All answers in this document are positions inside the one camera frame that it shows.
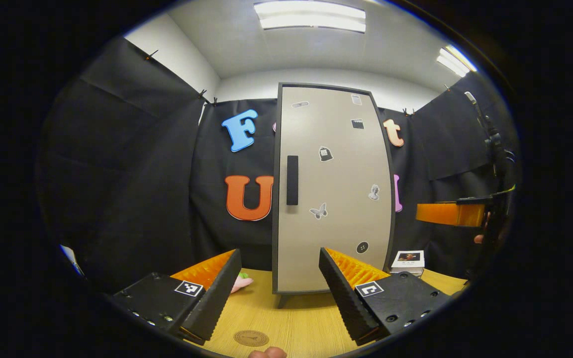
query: black curtain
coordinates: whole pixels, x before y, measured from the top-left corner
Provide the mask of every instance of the black curtain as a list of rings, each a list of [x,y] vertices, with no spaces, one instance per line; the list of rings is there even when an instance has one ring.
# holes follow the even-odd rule
[[[400,250],[425,250],[430,242],[430,224],[415,220],[417,204],[431,202],[430,181],[427,175],[427,161],[420,140],[419,129],[411,116],[392,109],[380,108],[380,122],[393,120],[399,125],[397,135],[404,145],[396,147],[386,139],[391,154],[391,175],[398,175],[397,193],[402,205],[395,213],[395,233],[393,235],[393,256]]]
[[[37,160],[50,234],[108,293],[195,263],[188,186],[204,99],[146,56],[109,43],[57,98]]]
[[[514,152],[516,163],[520,161],[518,136],[507,104],[489,80],[470,72],[410,117],[409,123],[416,129],[414,139],[419,141],[426,165],[426,176],[417,173],[415,179],[422,186],[428,181],[430,193],[418,203],[454,201],[499,191],[484,144],[486,135],[476,119],[474,107],[464,95],[466,91],[475,96],[480,109],[493,120],[505,149]],[[519,166],[510,164],[508,169],[507,182],[518,185]],[[429,240],[422,246],[426,268],[469,278],[469,270],[479,256],[480,245],[475,244],[473,238],[481,233],[480,228],[418,222],[411,226],[430,229]]]
[[[200,260],[232,249],[240,249],[244,268],[271,270],[271,228],[269,214],[258,221],[242,221],[227,212],[225,177],[245,175],[250,182],[245,187],[246,208],[257,208],[259,176],[273,176],[273,152],[277,99],[246,99],[207,105],[200,120],[191,168],[192,233],[196,256]],[[253,109],[255,132],[253,144],[232,152],[232,141],[224,120]]]

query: table surface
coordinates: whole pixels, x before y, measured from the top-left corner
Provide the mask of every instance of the table surface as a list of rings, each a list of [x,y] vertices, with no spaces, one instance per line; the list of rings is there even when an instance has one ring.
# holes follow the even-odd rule
[[[357,348],[330,293],[293,295],[284,308],[277,308],[280,295],[271,293],[268,270],[243,269],[253,283],[231,294],[211,340],[202,348],[233,358],[247,358],[252,351],[280,347],[289,358],[328,358]],[[424,270],[421,279],[451,295],[464,288],[465,279]],[[239,331],[260,331],[266,344],[249,347],[234,340]]]

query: pink toy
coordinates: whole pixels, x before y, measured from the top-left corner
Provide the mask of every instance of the pink toy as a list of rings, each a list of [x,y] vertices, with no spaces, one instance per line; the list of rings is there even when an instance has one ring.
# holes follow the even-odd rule
[[[240,290],[241,288],[250,285],[253,282],[253,279],[249,277],[248,274],[240,273],[238,277],[236,277],[236,282],[234,282],[234,287],[231,288],[231,293]]]

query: cabinet door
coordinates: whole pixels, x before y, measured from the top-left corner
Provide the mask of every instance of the cabinet door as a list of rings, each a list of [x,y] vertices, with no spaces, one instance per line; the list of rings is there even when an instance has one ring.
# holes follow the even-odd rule
[[[328,290],[318,269],[320,247],[383,269],[395,197],[372,97],[287,86],[281,94],[274,291]],[[288,156],[297,156],[297,205],[287,204]]]

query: ceiling light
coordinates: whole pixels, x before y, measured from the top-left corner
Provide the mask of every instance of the ceiling light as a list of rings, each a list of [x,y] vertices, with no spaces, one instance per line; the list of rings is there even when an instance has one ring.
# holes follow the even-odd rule
[[[285,0],[253,5],[263,29],[280,27],[332,27],[366,32],[366,12],[322,1]]]
[[[469,72],[468,69],[466,69],[466,71],[462,70],[459,66],[450,61],[450,59],[441,55],[437,57],[437,62],[446,66],[450,71],[459,75],[459,77],[463,77]]]
[[[459,50],[457,50],[456,48],[452,47],[451,45],[448,45],[448,46],[444,47],[444,50],[450,52],[450,54],[455,56],[470,71],[472,71],[472,72],[477,71],[477,68],[470,61],[468,61],[468,59],[461,52],[459,52]]]
[[[448,63],[452,64],[452,66],[455,66],[457,69],[459,69],[459,71],[462,71],[463,73],[468,73],[470,71],[464,64],[461,63],[461,61],[459,61],[455,56],[443,48],[439,50],[439,57],[443,57],[448,61]]]

